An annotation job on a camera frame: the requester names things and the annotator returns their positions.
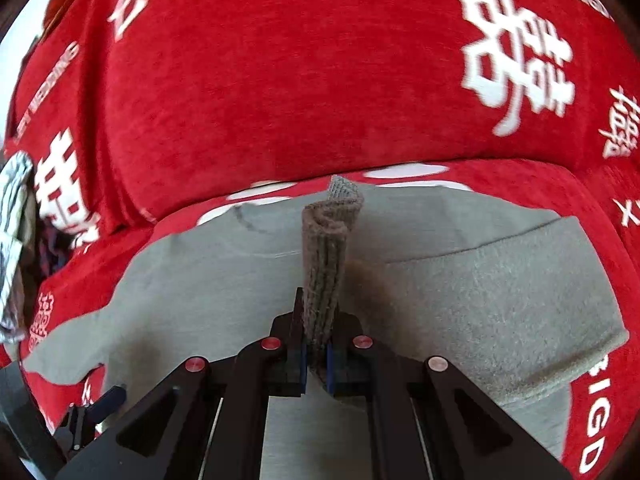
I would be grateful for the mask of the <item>grey white crumpled cloth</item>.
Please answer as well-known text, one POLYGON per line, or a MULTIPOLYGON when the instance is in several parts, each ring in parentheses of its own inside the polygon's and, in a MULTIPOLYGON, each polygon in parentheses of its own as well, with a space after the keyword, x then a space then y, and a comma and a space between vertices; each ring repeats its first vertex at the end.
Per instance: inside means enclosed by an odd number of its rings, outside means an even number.
POLYGON ((1 342, 26 336, 26 295, 22 267, 35 260, 36 196, 34 165, 25 152, 12 155, 1 169, 1 342))

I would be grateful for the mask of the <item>red wedding quilt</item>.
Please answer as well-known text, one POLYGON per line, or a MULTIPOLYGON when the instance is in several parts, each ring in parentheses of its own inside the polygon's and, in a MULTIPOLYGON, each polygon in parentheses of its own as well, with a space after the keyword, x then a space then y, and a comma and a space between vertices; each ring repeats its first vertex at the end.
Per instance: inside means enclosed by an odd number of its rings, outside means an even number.
POLYGON ((52 0, 4 148, 107 235, 253 184, 405 162, 639 161, 600 0, 52 0))

